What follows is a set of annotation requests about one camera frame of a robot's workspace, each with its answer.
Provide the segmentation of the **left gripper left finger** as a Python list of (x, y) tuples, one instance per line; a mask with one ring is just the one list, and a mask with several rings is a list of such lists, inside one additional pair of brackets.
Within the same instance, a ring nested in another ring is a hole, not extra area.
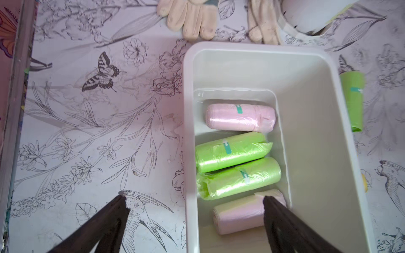
[(126, 197), (116, 196), (51, 253), (118, 253), (129, 217)]

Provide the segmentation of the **pink bag roll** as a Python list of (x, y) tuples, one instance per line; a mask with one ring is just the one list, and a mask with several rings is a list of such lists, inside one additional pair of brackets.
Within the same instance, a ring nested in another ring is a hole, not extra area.
[(213, 221), (218, 234), (227, 235), (263, 226), (263, 200), (266, 196), (274, 197), (286, 206), (283, 194), (277, 189), (272, 189), (214, 207)]
[(216, 103), (208, 106), (205, 121), (215, 130), (269, 133), (276, 113), (265, 105)]

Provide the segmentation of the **green bag roll bottom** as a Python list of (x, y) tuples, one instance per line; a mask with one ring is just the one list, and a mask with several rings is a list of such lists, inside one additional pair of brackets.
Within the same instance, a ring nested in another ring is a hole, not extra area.
[(217, 200), (256, 190), (280, 181), (278, 162), (265, 157), (217, 172), (197, 175), (197, 190), (203, 200)]

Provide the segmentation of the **pink bag roll bottom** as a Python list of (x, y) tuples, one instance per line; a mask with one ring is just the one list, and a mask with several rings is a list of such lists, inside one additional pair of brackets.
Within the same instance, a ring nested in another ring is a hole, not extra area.
[(274, 197), (286, 206), (283, 194), (277, 189), (272, 189), (214, 207), (213, 221), (218, 234), (227, 235), (263, 226), (263, 200), (266, 196)]

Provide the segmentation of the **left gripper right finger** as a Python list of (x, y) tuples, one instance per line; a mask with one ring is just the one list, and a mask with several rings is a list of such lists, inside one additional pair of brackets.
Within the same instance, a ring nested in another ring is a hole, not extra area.
[(274, 197), (263, 199), (264, 226), (273, 253), (339, 253)]

